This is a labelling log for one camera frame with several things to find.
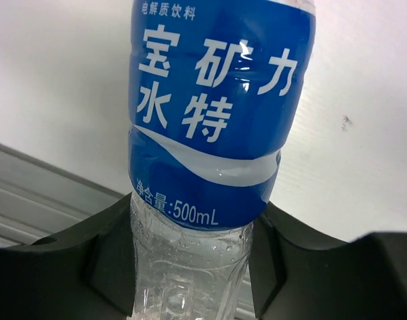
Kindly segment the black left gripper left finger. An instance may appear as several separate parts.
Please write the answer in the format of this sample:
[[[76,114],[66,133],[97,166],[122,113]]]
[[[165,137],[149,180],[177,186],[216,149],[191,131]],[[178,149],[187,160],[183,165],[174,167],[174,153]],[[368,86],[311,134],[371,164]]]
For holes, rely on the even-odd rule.
[[[135,300],[129,195],[31,245],[0,248],[0,319],[126,319]]]

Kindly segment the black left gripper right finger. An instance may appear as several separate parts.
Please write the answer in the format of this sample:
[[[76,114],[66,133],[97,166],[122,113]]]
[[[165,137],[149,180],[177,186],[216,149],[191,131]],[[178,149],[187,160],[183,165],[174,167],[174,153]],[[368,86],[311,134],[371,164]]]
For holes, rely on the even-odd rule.
[[[407,319],[407,233],[344,242],[269,204],[248,265],[257,319]]]

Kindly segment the blue label bottle Chinese text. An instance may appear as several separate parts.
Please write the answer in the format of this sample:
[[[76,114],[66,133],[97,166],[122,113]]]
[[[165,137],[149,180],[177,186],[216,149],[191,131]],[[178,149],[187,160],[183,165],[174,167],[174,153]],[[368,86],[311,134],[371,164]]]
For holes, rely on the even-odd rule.
[[[134,1],[133,319],[233,319],[302,92],[313,1]]]

